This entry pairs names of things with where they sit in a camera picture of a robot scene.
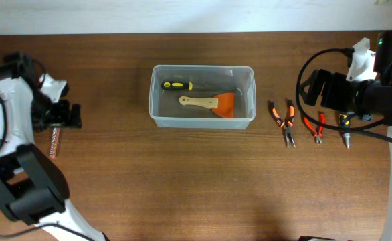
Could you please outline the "orange bit holder strip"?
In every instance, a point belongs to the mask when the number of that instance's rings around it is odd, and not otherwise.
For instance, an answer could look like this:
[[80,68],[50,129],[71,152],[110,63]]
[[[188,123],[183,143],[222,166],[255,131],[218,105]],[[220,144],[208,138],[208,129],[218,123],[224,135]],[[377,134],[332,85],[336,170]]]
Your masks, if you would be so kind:
[[49,151],[50,159],[56,159],[56,157],[58,155],[60,134],[61,134],[61,128],[57,128],[57,127],[53,128],[52,137],[51,137],[51,141],[50,141],[50,151]]

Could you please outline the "orange scraper wooden handle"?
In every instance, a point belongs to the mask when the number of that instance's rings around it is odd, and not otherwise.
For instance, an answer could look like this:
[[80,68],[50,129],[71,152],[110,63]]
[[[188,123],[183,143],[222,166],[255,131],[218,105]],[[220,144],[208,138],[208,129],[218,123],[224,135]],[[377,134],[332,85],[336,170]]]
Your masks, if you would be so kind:
[[211,110],[221,118],[233,118],[235,94],[227,92],[210,98],[191,98],[181,96],[178,99],[183,106],[198,106]]

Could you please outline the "file with black-yellow handle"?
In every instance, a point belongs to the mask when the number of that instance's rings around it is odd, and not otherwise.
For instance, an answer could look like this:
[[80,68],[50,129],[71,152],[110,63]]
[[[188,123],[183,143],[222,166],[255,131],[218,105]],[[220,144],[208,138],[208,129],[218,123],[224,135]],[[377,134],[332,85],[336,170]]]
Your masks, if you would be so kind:
[[234,86],[215,86],[215,85],[206,85],[206,84],[194,84],[192,82],[172,82],[172,81],[163,82],[161,84],[161,88],[163,90],[188,90],[188,91],[196,91],[196,90],[234,91],[237,89]]

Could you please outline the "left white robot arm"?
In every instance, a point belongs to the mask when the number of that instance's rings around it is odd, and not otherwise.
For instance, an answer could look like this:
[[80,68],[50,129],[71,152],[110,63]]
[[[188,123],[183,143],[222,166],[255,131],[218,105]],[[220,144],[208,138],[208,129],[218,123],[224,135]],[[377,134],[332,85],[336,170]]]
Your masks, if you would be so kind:
[[7,54],[0,66],[0,210],[29,231],[56,240],[107,240],[73,205],[64,174],[35,144],[49,128],[82,127],[81,106],[65,99],[65,80],[55,80],[38,60]]

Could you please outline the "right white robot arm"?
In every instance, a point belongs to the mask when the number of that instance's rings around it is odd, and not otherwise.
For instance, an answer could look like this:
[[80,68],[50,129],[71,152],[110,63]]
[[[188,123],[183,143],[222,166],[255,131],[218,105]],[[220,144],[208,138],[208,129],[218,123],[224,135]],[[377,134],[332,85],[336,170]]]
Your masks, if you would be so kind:
[[387,219],[382,240],[392,240],[392,30],[377,37],[377,49],[371,51],[370,41],[362,39],[339,52],[348,58],[347,74],[319,69],[303,81],[297,79],[296,104],[324,108],[346,114],[349,118],[367,121],[367,125],[335,130],[358,133],[389,143],[390,180]]

